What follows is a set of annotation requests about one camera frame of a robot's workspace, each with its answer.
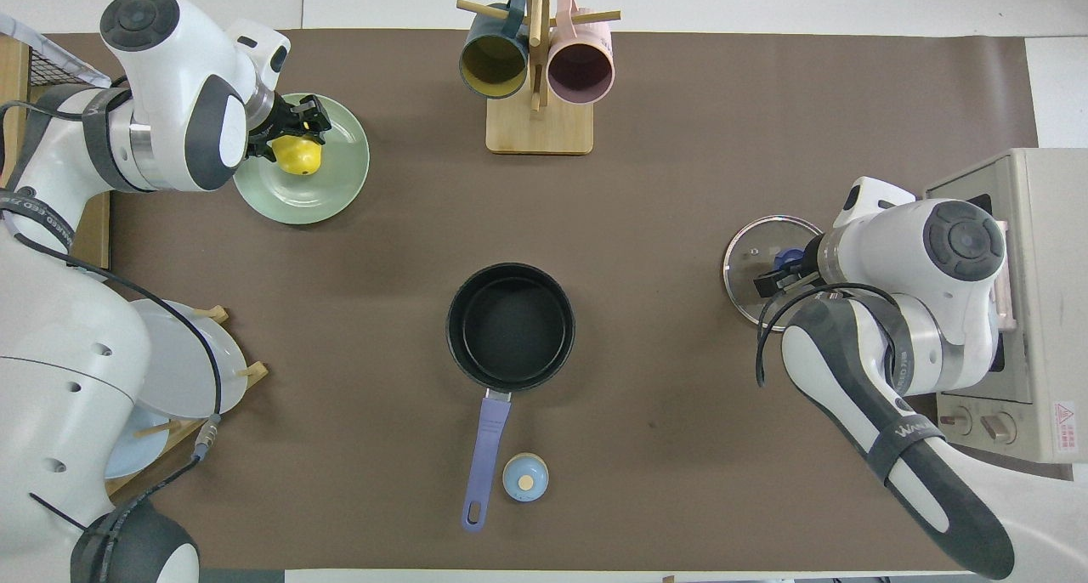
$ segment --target table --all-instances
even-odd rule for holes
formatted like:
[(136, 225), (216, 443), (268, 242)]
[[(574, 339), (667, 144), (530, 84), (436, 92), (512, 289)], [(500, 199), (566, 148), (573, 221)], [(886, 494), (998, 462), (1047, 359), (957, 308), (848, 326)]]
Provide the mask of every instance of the table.
[[(793, 388), (777, 339), (755, 387), (755, 330), (720, 269), (762, 215), (830, 226), (860, 175), (920, 191), (1034, 146), (1022, 40), (616, 33), (595, 149), (541, 158), (485, 150), (485, 106), (456, 73), (463, 33), (288, 37), (280, 90), (331, 96), (367, 129), (355, 203), (292, 227), (233, 185), (114, 196), (115, 269), (227, 306), (272, 371), (207, 464), (156, 497), (205, 566), (956, 569)], [(118, 72), (97, 37), (54, 38)], [(564, 285), (577, 339), (514, 397), (499, 455), (543, 457), (548, 493), (516, 505), (496, 484), (470, 535), (483, 390), (444, 322), (462, 281), (502, 261)]]

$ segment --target plate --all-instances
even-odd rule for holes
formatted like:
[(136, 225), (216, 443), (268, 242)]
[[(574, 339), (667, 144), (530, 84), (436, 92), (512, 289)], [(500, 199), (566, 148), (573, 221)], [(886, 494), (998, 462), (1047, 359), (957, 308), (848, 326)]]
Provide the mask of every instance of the plate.
[[(304, 92), (284, 95), (297, 106)], [(316, 223), (336, 215), (362, 190), (370, 169), (370, 146), (357, 117), (335, 100), (318, 95), (332, 129), (325, 133), (321, 169), (313, 175), (284, 173), (264, 158), (248, 158), (234, 173), (242, 198), (259, 214), (281, 223)]]
[[(753, 282), (755, 277), (774, 269), (777, 255), (789, 250), (804, 250), (808, 241), (819, 234), (819, 227), (792, 215), (767, 215), (742, 227), (729, 243), (729, 247), (726, 247), (726, 258), (721, 265), (726, 293), (738, 311), (753, 324), (758, 323), (759, 312), (767, 299), (759, 297), (759, 293), (756, 292)], [(767, 309), (762, 328), (766, 327), (766, 322), (787, 299), (775, 301), (770, 309)], [(778, 323), (774, 324), (771, 331), (777, 333), (784, 331), (793, 312), (795, 309), (786, 312)]]
[[(247, 379), (237, 374), (246, 369), (238, 344), (220, 324), (196, 315), (191, 307), (180, 301), (166, 301), (166, 305), (191, 322), (208, 340), (223, 385), (220, 412), (230, 411), (246, 393)], [(183, 420), (202, 420), (211, 415), (215, 381), (200, 342), (185, 324), (154, 301), (140, 299), (132, 301), (132, 306), (147, 324), (151, 338), (151, 362), (136, 398), (139, 406)]]
[(135, 474), (151, 466), (166, 447), (170, 431), (149, 433), (140, 438), (133, 436), (133, 433), (168, 421), (166, 417), (134, 406), (133, 412), (128, 413), (124, 430), (121, 431), (121, 436), (113, 444), (110, 459), (106, 462), (106, 479)]

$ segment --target black saucepan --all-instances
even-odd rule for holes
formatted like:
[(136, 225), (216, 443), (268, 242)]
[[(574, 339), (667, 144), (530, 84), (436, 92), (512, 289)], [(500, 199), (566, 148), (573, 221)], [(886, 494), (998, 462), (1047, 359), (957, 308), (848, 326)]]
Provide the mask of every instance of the black saucepan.
[(510, 393), (541, 385), (562, 367), (574, 343), (574, 312), (543, 270), (505, 262), (473, 274), (458, 289), (446, 339), (461, 371), (485, 386), (461, 526), (483, 528)]

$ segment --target warning label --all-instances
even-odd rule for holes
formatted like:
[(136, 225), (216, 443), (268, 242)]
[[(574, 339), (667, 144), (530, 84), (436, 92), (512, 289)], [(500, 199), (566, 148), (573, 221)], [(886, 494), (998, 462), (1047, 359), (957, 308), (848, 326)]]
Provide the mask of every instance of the warning label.
[(1060, 454), (1077, 451), (1076, 411), (1072, 400), (1054, 402), (1054, 447)]

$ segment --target pink mug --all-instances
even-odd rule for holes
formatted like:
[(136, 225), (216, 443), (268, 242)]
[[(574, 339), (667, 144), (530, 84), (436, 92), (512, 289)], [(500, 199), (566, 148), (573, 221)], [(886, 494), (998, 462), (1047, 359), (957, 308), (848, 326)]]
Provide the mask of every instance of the pink mug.
[(574, 0), (557, 0), (556, 28), (547, 53), (547, 84), (559, 99), (588, 106), (611, 90), (616, 76), (608, 22), (574, 25), (571, 16), (590, 14)]

